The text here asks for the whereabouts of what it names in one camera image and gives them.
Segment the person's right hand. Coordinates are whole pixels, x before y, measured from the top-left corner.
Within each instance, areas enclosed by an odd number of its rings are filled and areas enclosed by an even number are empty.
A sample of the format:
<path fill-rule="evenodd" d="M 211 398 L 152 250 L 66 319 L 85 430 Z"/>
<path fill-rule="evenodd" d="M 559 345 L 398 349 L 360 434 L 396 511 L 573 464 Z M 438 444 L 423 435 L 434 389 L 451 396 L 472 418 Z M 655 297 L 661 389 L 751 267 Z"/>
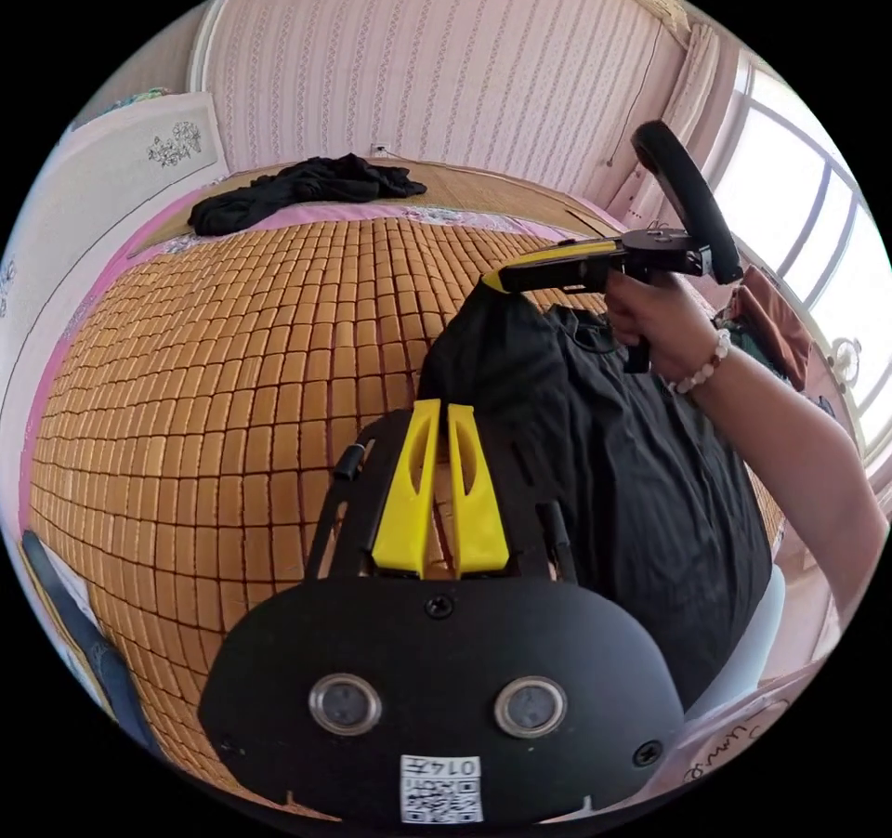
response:
<path fill-rule="evenodd" d="M 706 311 L 673 274 L 644 283 L 611 271 L 604 300 L 614 337 L 627 348 L 649 343 L 652 367 L 670 384 L 687 385 L 723 345 Z"/>

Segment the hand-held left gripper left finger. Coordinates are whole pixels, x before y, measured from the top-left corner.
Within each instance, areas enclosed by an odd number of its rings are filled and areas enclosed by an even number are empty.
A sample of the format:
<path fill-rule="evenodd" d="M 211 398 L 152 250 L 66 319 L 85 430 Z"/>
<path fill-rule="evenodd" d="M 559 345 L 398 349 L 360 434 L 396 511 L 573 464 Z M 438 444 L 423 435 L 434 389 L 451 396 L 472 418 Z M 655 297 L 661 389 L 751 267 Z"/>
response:
<path fill-rule="evenodd" d="M 440 402 L 418 399 L 402 433 L 372 546 L 380 571 L 421 579 L 432 518 Z"/>

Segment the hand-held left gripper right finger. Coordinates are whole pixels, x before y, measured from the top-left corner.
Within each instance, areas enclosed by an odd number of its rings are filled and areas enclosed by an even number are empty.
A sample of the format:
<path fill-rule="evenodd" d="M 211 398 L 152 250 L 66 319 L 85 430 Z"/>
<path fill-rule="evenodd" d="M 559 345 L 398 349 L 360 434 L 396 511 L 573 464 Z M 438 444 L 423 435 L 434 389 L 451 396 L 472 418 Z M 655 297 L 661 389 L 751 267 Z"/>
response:
<path fill-rule="evenodd" d="M 449 405 L 447 426 L 455 572 L 502 572 L 509 562 L 509 547 L 474 409 Z"/>

